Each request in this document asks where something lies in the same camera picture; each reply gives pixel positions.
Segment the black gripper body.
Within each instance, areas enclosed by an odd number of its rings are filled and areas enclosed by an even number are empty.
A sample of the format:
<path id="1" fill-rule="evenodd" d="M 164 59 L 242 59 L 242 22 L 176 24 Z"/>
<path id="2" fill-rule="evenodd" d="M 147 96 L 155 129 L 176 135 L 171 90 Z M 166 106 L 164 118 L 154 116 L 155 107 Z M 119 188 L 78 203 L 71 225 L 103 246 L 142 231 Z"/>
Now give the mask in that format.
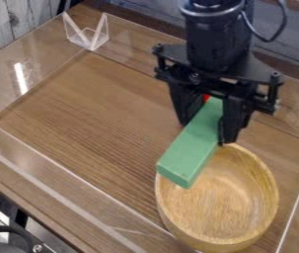
<path id="1" fill-rule="evenodd" d="M 156 44 L 155 77 L 225 100 L 241 97 L 254 110 L 275 111 L 283 77 L 253 55 L 251 41 L 273 42 L 253 26 L 251 2 L 183 2 L 186 42 Z"/>

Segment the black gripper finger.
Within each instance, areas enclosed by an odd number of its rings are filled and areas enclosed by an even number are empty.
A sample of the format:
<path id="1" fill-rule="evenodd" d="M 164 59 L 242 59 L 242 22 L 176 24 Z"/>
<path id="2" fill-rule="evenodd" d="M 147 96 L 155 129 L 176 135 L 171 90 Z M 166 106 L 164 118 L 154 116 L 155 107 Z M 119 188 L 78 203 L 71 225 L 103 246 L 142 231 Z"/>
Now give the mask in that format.
<path id="1" fill-rule="evenodd" d="M 186 126 L 205 104 L 203 94 L 176 83 L 168 84 L 168 92 L 179 123 Z"/>
<path id="2" fill-rule="evenodd" d="M 251 101 L 234 96 L 223 100 L 223 115 L 218 122 L 221 145 L 237 142 L 241 130 L 249 126 L 253 112 Z"/>

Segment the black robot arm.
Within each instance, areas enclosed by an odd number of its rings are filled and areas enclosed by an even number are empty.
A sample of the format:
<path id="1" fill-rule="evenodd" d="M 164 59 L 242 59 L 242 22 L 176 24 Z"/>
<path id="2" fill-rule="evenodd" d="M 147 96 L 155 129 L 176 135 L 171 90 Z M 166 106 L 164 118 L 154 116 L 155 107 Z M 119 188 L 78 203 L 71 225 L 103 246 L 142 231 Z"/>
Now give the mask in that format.
<path id="1" fill-rule="evenodd" d="M 186 42 L 156 44 L 155 78 L 166 82 L 178 120 L 191 122 L 209 95 L 223 101 L 218 143 L 238 140 L 251 114 L 274 114 L 283 75 L 259 61 L 251 41 L 271 42 L 253 26 L 254 0 L 180 0 Z"/>

